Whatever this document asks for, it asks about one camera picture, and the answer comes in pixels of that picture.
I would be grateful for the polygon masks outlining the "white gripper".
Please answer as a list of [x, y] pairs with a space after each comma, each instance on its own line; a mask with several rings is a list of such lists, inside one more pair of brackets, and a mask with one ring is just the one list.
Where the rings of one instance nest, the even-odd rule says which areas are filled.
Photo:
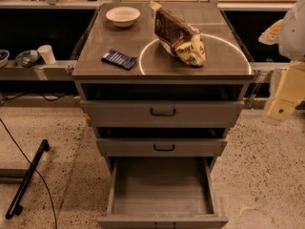
[[[258, 37], [265, 45], [274, 45], [279, 41], [282, 19], [274, 22]], [[277, 125], [286, 121], [295, 108], [305, 99], [305, 62], [293, 61], [287, 69], [280, 72], [280, 78], [274, 93], [265, 105], [264, 121]]]

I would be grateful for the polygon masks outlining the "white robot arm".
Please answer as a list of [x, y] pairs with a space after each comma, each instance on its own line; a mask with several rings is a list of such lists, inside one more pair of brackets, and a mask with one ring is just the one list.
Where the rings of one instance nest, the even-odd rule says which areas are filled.
[[261, 33], [258, 41], [265, 45], [277, 44], [279, 53], [291, 60], [265, 106], [266, 120], [279, 124], [305, 98], [305, 0], [297, 0], [283, 19]]

